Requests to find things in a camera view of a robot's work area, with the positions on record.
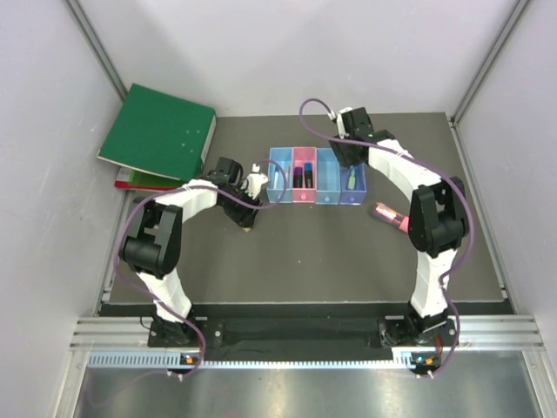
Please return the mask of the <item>red and green folder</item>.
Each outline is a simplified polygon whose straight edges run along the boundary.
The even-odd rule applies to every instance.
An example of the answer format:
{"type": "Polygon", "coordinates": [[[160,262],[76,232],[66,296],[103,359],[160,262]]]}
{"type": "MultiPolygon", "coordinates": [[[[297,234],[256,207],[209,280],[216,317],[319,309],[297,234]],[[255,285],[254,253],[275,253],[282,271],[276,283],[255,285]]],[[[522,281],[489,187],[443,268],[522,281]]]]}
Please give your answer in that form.
{"type": "Polygon", "coordinates": [[[121,167],[118,171],[114,186],[117,189],[133,191],[168,191],[185,184],[183,180],[168,179],[157,175],[139,172],[128,167],[121,167]]]}

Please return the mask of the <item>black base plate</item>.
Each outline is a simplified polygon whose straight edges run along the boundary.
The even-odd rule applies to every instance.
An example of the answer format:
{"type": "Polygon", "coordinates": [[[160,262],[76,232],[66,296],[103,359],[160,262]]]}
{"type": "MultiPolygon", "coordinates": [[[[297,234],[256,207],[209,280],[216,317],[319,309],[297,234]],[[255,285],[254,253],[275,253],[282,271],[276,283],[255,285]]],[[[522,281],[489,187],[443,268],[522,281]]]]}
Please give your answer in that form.
{"type": "Polygon", "coordinates": [[[356,342],[365,347],[440,347],[453,343],[453,322],[419,334],[403,319],[386,318],[199,318],[192,324],[205,337],[207,347],[228,347],[244,342],[285,341],[356,342]]]}

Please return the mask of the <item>aluminium frame post right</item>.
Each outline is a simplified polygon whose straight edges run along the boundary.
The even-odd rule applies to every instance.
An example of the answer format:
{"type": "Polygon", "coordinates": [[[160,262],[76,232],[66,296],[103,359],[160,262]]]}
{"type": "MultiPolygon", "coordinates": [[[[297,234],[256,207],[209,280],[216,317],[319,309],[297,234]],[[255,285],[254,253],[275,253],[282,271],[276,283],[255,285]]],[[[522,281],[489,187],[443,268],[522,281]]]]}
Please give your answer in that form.
{"type": "Polygon", "coordinates": [[[449,118],[452,128],[456,129],[466,116],[466,113],[489,77],[501,53],[519,26],[520,21],[526,15],[531,3],[531,0],[519,0],[513,3],[511,11],[504,20],[501,28],[497,31],[494,40],[487,50],[487,54],[482,59],[478,70],[474,73],[470,84],[467,86],[464,96],[459,101],[453,115],[449,118]]]}

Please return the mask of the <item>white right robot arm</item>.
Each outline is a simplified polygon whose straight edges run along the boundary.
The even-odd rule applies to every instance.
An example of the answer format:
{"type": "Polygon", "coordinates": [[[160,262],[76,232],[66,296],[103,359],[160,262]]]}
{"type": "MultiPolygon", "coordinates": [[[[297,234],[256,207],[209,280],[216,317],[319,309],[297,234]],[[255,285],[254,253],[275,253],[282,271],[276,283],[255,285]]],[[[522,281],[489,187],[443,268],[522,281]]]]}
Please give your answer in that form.
{"type": "Polygon", "coordinates": [[[436,172],[417,165],[389,131],[377,131],[366,109],[331,111],[337,138],[358,145],[331,142],[340,165],[366,164],[382,173],[410,202],[407,233],[418,252],[417,277],[406,317],[406,334],[419,345],[433,339],[446,322],[444,292],[469,225],[465,207],[453,188],[436,172]]]}

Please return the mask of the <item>green ring binder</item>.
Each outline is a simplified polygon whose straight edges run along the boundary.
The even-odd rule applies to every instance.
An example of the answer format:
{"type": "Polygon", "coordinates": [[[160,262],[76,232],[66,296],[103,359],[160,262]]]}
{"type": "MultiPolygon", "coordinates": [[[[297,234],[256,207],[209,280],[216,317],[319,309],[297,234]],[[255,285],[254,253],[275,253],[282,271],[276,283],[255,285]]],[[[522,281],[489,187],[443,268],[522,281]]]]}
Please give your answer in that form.
{"type": "Polygon", "coordinates": [[[187,182],[202,172],[216,124],[209,106],[133,84],[97,156],[187,182]]]}

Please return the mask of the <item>black marker purple cap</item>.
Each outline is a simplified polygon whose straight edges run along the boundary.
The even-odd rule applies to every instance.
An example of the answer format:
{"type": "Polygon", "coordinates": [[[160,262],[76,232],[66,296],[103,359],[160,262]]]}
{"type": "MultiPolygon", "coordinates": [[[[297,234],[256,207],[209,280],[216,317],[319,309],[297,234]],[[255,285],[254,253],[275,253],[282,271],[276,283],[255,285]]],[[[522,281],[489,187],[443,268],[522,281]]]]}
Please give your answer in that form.
{"type": "Polygon", "coordinates": [[[302,188],[304,185],[304,170],[301,166],[296,166],[293,170],[292,187],[302,188]]]}

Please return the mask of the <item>colourful tube pink cap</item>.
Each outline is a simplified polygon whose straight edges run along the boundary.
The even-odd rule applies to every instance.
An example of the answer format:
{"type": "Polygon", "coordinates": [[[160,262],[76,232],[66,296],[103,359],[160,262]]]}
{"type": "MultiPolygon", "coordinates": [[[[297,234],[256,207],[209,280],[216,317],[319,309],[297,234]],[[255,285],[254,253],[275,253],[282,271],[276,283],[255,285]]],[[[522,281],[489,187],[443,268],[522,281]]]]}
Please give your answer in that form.
{"type": "Polygon", "coordinates": [[[408,233],[409,217],[393,210],[390,206],[377,202],[373,214],[401,232],[408,233]]]}

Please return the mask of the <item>light blue drawer box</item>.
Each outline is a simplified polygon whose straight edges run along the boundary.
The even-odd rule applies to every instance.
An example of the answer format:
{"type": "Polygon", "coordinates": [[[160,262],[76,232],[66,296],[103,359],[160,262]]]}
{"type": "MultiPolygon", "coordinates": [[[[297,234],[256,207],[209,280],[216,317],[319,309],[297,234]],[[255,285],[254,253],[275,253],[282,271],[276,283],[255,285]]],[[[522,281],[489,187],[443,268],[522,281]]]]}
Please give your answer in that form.
{"type": "Polygon", "coordinates": [[[283,204],[292,203],[292,170],[293,170],[293,148],[273,147],[269,152],[272,163],[268,165],[269,185],[266,188],[267,198],[270,203],[280,200],[283,204]]]}
{"type": "Polygon", "coordinates": [[[340,199],[340,167],[330,148],[317,149],[316,203],[318,205],[337,205],[340,199]]]}

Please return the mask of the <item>purple drawer box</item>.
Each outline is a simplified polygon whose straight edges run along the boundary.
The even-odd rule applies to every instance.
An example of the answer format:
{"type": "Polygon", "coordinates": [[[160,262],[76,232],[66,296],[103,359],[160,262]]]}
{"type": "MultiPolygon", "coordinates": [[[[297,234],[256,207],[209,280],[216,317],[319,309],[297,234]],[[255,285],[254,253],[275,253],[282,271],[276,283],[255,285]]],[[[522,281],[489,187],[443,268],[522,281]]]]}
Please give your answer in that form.
{"type": "Polygon", "coordinates": [[[349,168],[342,168],[340,170],[340,198],[341,205],[359,206],[362,205],[367,195],[366,188],[366,166],[364,164],[353,165],[349,168]],[[354,168],[356,172],[357,185],[354,190],[347,190],[347,180],[351,169],[354,168]]]}

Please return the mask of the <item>aluminium front rail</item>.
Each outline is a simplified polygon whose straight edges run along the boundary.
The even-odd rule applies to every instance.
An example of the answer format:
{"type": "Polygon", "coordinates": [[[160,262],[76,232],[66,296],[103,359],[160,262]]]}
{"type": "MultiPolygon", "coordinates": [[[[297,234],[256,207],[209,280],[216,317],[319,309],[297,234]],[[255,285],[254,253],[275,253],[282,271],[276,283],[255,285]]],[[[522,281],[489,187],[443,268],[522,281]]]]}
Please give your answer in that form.
{"type": "Polygon", "coordinates": [[[455,344],[459,349],[513,351],[543,346],[534,320],[516,315],[465,315],[456,326],[448,321],[421,337],[403,334],[399,317],[371,318],[227,318],[202,319],[195,329],[160,325],[153,320],[132,317],[81,319],[70,348],[91,350],[209,349],[212,356],[224,351],[262,354],[273,349],[280,355],[316,350],[320,355],[338,354],[345,349],[353,355],[367,349],[432,349],[455,344]]]}

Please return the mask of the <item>aluminium frame post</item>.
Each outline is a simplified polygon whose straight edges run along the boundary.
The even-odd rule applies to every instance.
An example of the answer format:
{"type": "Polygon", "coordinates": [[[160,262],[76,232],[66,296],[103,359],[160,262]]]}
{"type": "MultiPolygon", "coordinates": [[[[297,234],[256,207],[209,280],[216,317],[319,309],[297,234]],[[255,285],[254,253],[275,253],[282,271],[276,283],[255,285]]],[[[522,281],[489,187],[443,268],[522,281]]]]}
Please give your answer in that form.
{"type": "Polygon", "coordinates": [[[123,79],[118,74],[117,68],[112,62],[108,51],[104,48],[103,42],[97,34],[83,5],[78,0],[63,0],[62,3],[67,11],[69,11],[74,23],[91,48],[94,57],[101,66],[114,91],[117,93],[117,96],[124,101],[128,94],[128,89],[125,87],[123,79]]]}
{"type": "Polygon", "coordinates": [[[531,0],[519,0],[513,3],[511,11],[504,20],[501,28],[497,31],[494,40],[487,50],[487,54],[482,59],[478,70],[474,73],[470,84],[467,86],[464,96],[459,101],[453,115],[449,118],[452,128],[456,129],[466,116],[466,113],[489,77],[501,53],[519,26],[520,21],[526,15],[531,3],[531,0]]]}

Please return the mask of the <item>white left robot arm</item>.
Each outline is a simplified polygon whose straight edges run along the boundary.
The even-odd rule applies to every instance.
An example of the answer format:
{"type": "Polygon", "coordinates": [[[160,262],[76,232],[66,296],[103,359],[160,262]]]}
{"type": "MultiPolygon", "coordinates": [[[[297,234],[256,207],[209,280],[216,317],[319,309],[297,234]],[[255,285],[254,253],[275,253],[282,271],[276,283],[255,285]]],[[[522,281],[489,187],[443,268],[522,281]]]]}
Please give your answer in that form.
{"type": "Polygon", "coordinates": [[[183,224],[213,207],[223,209],[237,226],[249,230],[262,206],[259,194],[269,178],[254,164],[242,177],[240,163],[220,158],[217,168],[177,189],[144,203],[133,216],[118,257],[145,284],[156,306],[158,322],[179,345],[197,337],[197,324],[188,319],[192,303],[178,275],[183,224]]]}

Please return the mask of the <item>pink drawer box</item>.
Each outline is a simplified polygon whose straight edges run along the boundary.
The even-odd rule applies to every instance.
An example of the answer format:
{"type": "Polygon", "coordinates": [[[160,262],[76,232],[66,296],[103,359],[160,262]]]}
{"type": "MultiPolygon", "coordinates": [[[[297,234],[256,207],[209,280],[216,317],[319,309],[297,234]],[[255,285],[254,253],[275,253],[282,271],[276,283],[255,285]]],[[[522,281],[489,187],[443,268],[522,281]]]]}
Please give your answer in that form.
{"type": "Polygon", "coordinates": [[[316,200],[317,149],[294,147],[292,157],[292,202],[313,203],[316,200]]]}

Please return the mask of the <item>black highlighter blue cap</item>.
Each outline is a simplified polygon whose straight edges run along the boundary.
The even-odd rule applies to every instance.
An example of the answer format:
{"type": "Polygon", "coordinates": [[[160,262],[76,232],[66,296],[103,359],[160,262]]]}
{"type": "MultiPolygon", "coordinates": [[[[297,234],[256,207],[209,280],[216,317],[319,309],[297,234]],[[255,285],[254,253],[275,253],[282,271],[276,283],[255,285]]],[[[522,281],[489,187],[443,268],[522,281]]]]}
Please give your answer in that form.
{"type": "Polygon", "coordinates": [[[314,187],[313,169],[312,169],[312,163],[310,161],[306,161],[304,163],[304,182],[305,182],[305,188],[312,189],[314,187]]]}

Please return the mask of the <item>white marker blue cap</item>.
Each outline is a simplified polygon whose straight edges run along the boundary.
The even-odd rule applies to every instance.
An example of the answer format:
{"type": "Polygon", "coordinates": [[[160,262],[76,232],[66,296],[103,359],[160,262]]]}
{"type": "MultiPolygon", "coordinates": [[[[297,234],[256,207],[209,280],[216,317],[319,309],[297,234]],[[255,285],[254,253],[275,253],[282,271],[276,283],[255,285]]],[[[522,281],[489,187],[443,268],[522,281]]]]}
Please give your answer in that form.
{"type": "Polygon", "coordinates": [[[280,169],[276,167],[275,173],[273,175],[273,181],[272,181],[272,186],[274,189],[282,189],[288,187],[290,169],[291,167],[289,165],[285,165],[283,167],[283,171],[285,172],[285,175],[282,175],[280,169]]]}

